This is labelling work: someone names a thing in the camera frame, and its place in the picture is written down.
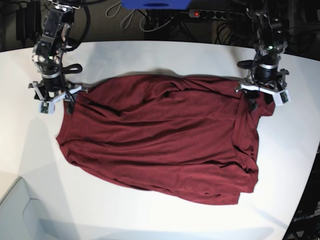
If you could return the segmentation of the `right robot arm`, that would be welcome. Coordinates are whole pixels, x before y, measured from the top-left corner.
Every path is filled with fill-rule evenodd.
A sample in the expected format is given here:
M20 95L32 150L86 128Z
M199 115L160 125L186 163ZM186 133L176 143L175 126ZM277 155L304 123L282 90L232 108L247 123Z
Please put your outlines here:
M39 112L52 114L56 103L66 102L66 109L72 114L77 93L83 90L80 84L72 83L66 75L79 74L83 67L79 63L63 65L63 56L76 50L89 32L91 15L84 0L54 0L42 24L42 35L33 47L32 62L41 75L41 81L29 83L28 88L35 92L34 99L39 101ZM86 21L80 39L70 38L75 11L83 9Z

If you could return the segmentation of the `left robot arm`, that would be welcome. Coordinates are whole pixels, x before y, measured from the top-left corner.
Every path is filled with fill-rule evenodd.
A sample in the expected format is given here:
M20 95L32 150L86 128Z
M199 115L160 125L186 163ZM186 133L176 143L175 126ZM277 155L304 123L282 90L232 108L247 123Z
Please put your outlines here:
M237 63L238 68L248 70L245 78L238 82L236 92L243 92L250 111L258 108L257 99L264 93L264 101L282 106L291 100L287 90L286 76L289 71L278 69L281 54L288 43L276 0L249 0L246 14L252 20L256 32L255 56L252 60Z

